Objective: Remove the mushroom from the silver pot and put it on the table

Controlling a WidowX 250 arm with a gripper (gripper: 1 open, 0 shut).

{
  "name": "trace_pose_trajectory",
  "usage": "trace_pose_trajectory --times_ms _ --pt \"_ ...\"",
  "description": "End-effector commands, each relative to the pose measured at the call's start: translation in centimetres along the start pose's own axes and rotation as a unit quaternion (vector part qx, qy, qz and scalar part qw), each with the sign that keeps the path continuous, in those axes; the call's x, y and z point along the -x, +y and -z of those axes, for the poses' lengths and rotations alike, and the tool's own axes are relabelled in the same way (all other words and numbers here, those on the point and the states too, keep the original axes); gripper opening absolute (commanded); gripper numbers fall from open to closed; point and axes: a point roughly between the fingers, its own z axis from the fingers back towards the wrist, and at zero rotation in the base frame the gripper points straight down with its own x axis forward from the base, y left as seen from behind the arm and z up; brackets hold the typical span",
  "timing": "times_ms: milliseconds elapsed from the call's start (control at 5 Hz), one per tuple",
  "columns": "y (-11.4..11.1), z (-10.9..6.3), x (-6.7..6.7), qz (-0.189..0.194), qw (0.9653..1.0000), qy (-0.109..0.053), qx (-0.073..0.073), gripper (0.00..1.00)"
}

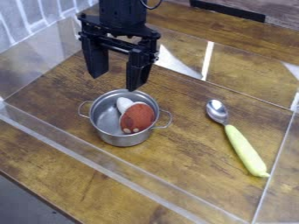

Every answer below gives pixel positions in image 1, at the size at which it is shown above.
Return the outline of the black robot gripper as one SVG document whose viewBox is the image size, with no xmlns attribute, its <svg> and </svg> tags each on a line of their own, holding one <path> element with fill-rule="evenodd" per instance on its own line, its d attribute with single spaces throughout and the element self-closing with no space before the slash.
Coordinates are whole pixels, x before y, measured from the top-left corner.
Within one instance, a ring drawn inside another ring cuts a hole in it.
<svg viewBox="0 0 299 224">
<path fill-rule="evenodd" d="M 145 26 L 147 0 L 99 0 L 99 15 L 79 15 L 79 40 L 93 79 L 108 71 L 108 51 L 128 54 L 125 89 L 132 92 L 145 83 L 157 61 L 156 41 L 160 33 Z"/>
</svg>

